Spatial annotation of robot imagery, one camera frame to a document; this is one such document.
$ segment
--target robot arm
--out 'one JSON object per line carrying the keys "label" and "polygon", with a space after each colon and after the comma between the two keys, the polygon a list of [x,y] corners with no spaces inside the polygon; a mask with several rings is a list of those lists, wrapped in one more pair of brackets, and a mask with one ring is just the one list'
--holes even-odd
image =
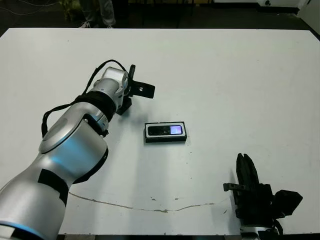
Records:
{"label": "robot arm", "polygon": [[103,137],[113,115],[131,105],[131,88],[142,84],[144,97],[153,98],[155,87],[134,82],[134,70],[131,66],[128,74],[108,67],[48,132],[42,124],[45,135],[38,156],[0,190],[0,239],[56,239],[69,188],[88,180],[104,164],[108,147]]}

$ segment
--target black strap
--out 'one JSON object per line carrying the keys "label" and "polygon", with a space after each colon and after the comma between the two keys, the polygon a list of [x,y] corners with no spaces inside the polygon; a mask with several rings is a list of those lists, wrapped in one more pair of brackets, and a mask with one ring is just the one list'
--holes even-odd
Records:
{"label": "black strap", "polygon": [[45,184],[60,193],[59,198],[67,205],[69,188],[66,182],[52,171],[42,169],[38,178],[38,183]]}
{"label": "black strap", "polygon": [[[125,71],[125,72],[127,71],[127,70],[124,68],[124,66],[121,65],[120,62],[118,62],[118,61],[116,61],[116,60],[114,60],[114,59],[110,59],[110,60],[108,60],[108,61],[103,62],[103,63],[102,63],[100,66],[98,66],[98,67],[94,70],[94,72],[92,73],[92,75],[91,75],[91,77],[90,77],[90,79],[89,79],[89,81],[88,81],[88,83],[87,83],[87,85],[86,85],[86,87],[85,87],[82,95],[85,95],[85,94],[87,93],[87,91],[88,91],[88,89],[89,89],[92,81],[94,80],[95,76],[97,75],[97,73],[98,73],[107,63],[110,63],[110,62],[114,62],[114,63],[118,64],[118,65],[122,68],[123,71]],[[62,110],[62,109],[66,109],[66,108],[70,107],[71,105],[73,105],[73,104],[75,104],[75,103],[76,103],[76,101],[73,101],[73,102],[68,103],[68,104],[64,104],[64,105],[61,105],[61,106],[56,106],[55,108],[51,109],[50,111],[47,111],[47,112],[43,115],[42,124],[41,124],[42,138],[43,138],[43,137],[47,134],[47,132],[48,132],[47,120],[48,120],[49,115],[50,115],[52,112],[59,111],[59,110]]]}

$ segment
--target black cable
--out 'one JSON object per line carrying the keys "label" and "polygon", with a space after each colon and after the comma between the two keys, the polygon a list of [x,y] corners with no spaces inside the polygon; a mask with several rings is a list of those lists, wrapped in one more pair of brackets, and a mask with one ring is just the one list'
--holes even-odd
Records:
{"label": "black cable", "polygon": [[[118,64],[123,71],[127,72],[127,70],[124,68],[124,66],[121,65],[120,62],[114,60],[114,59],[110,59],[108,61],[105,61],[103,62],[100,66],[98,66],[92,73],[82,95],[85,95],[87,93],[87,90],[89,89],[92,81],[94,80],[95,76],[97,75],[97,73],[107,64],[107,63],[110,63],[110,62],[114,62],[116,64]],[[41,133],[42,133],[42,138],[47,134],[48,132],[48,126],[47,126],[47,120],[48,120],[48,117],[49,115],[52,113],[52,112],[55,112],[55,111],[59,111],[59,110],[62,110],[62,109],[66,109],[70,106],[72,106],[73,104],[75,103],[75,101],[71,102],[71,103],[68,103],[68,104],[64,104],[64,105],[60,105],[60,106],[56,106],[54,108],[52,108],[51,110],[47,111],[44,115],[43,115],[43,118],[42,118],[42,124],[41,124]]]}
{"label": "black cable", "polygon": [[279,235],[282,236],[284,234],[284,229],[282,228],[280,222],[276,219],[273,220],[273,225],[278,229]]}
{"label": "black cable", "polygon": [[124,68],[124,66],[122,66],[121,63],[118,62],[117,60],[110,59],[110,60],[108,60],[108,61],[105,61],[105,62],[103,62],[100,66],[98,66],[98,67],[94,70],[94,72],[92,73],[92,75],[91,75],[91,77],[90,77],[90,79],[89,79],[89,81],[88,81],[88,83],[87,83],[87,85],[86,85],[86,87],[85,87],[85,90],[83,91],[82,94],[85,94],[85,93],[87,92],[88,88],[90,87],[90,85],[91,85],[92,81],[94,80],[94,77],[97,75],[97,73],[98,73],[107,63],[110,63],[110,62],[114,62],[114,63],[118,64],[118,65],[122,68],[123,71],[127,72],[127,70]]}

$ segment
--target cable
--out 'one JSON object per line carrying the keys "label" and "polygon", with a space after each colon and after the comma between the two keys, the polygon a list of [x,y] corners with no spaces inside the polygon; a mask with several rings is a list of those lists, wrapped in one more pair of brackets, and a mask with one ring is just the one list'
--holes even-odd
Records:
{"label": "cable", "polygon": [[14,12],[14,11],[12,11],[12,10],[8,9],[8,8],[5,8],[5,7],[0,7],[0,9],[4,9],[4,10],[6,10],[6,11],[8,11],[8,12],[10,12],[10,13],[14,14],[14,15],[22,16],[22,15],[31,15],[31,14],[35,14],[35,13],[39,12],[41,9],[43,9],[44,7],[45,7],[45,6],[43,5],[43,6],[39,7],[39,9],[38,9],[38,10],[36,10],[36,11],[26,12],[26,13],[18,13],[18,12]]}
{"label": "cable", "polygon": [[[123,71],[125,71],[126,73],[127,70],[124,68],[124,66],[121,65],[120,62],[118,62],[117,60],[114,60],[114,59],[110,59],[108,61],[105,61],[103,62],[102,64],[100,64],[100,66],[98,66],[94,72],[92,73],[86,87],[85,87],[85,90],[83,91],[82,95],[86,94],[87,93],[87,90],[88,88],[90,87],[92,81],[94,80],[94,77],[97,75],[97,73],[107,64],[107,63],[110,63],[110,62],[114,62],[116,64],[118,64]],[[42,118],[42,124],[41,124],[41,133],[42,133],[42,138],[46,135],[46,133],[48,132],[48,126],[47,126],[47,120],[48,120],[48,117],[49,115],[52,113],[52,112],[55,112],[55,111],[59,111],[59,110],[62,110],[62,109],[66,109],[70,106],[72,106],[76,101],[74,100],[73,102],[71,103],[68,103],[68,104],[64,104],[64,105],[60,105],[60,106],[56,106],[54,108],[52,108],[51,110],[47,111],[44,115],[43,115],[43,118]]]}
{"label": "cable", "polygon": [[39,5],[39,4],[34,4],[34,3],[31,3],[31,2],[27,2],[27,1],[24,1],[24,0],[18,0],[19,2],[22,2],[24,4],[29,4],[31,6],[36,6],[36,7],[50,7],[52,5],[56,5],[58,2],[55,2],[55,3],[50,3],[50,4],[45,4],[45,5]]}
{"label": "cable", "polygon": [[103,62],[102,64],[100,64],[100,66],[98,66],[98,67],[94,70],[94,72],[92,73],[92,75],[91,75],[91,77],[90,77],[90,79],[89,79],[89,81],[88,81],[88,83],[87,83],[87,85],[86,85],[86,87],[85,87],[85,90],[83,91],[82,94],[85,94],[85,93],[87,92],[88,88],[90,87],[90,85],[91,85],[92,81],[94,80],[94,77],[97,75],[97,73],[98,73],[107,63],[110,63],[110,62],[114,62],[114,63],[118,64],[118,65],[122,68],[123,71],[125,71],[126,73],[128,73],[127,70],[124,68],[124,66],[122,66],[121,63],[118,62],[117,60],[110,59],[110,60],[108,60],[108,61],[105,61],[105,62]]}

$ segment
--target wall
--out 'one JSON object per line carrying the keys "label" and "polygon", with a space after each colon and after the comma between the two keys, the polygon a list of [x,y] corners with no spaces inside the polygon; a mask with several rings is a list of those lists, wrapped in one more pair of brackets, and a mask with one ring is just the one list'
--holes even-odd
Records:
{"label": "wall", "polygon": [[313,30],[320,34],[320,1],[311,0],[311,2],[302,7],[298,16],[302,18]]}
{"label": "wall", "polygon": [[[179,3],[184,1],[185,3],[192,3],[192,0],[179,0]],[[307,0],[270,0],[271,7],[292,7],[301,9]],[[129,3],[135,3],[136,0],[129,0]],[[153,3],[153,0],[147,0],[149,4]],[[172,3],[175,4],[176,0],[162,0],[164,3]],[[210,3],[211,0],[194,0],[195,4],[207,4]],[[266,0],[214,0],[215,3],[258,3],[260,6],[265,6]]]}

